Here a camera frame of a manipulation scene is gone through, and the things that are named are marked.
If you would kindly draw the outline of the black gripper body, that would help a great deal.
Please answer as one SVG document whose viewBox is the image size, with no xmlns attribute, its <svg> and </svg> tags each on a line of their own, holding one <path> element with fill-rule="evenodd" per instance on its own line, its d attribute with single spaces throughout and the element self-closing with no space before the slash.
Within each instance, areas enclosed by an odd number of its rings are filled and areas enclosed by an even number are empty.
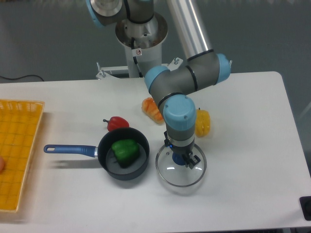
<svg viewBox="0 0 311 233">
<path fill-rule="evenodd" d="M 180 156 L 189 155 L 194 147 L 194 134 L 186 140 L 175 140 L 169 136 L 167 131 L 164 132 L 164 145 L 170 148 L 175 154 Z"/>
</svg>

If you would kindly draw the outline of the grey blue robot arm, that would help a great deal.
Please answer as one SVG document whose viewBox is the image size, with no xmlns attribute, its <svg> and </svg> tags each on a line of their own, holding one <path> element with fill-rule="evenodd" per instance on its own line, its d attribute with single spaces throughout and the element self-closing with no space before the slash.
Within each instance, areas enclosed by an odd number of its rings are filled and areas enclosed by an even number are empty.
<svg viewBox="0 0 311 233">
<path fill-rule="evenodd" d="M 89 0 L 89 13 L 96 24 L 115 24 L 123 45 L 130 77 L 143 77 L 166 124 L 165 145 L 193 168 L 199 158 L 192 153 L 196 108 L 188 94 L 226 80 L 231 63 L 216 54 L 201 21 L 196 1 L 167 2 L 188 61 L 169 70 L 163 66 L 162 43 L 168 34 L 166 20 L 151 0 Z"/>
</svg>

